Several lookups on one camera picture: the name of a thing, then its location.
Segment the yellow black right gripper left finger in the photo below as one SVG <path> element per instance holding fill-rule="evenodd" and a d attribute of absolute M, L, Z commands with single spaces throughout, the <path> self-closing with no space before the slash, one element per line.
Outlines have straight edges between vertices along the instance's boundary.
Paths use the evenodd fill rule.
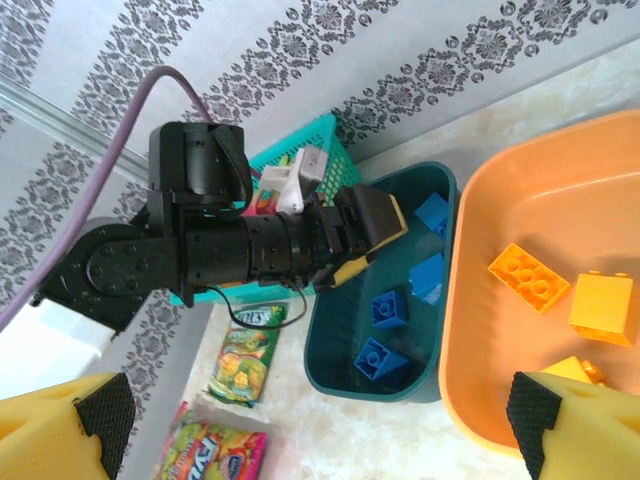
<path fill-rule="evenodd" d="M 3 479 L 114 479 L 136 404 L 123 373 L 81 377 L 1 401 Z"/>

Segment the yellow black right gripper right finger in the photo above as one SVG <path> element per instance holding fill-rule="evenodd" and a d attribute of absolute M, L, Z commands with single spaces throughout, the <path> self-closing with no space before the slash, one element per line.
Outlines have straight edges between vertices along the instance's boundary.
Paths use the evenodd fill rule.
<path fill-rule="evenodd" d="M 533 479 L 637 479 L 639 398 L 548 373 L 514 374 L 507 418 Z"/>

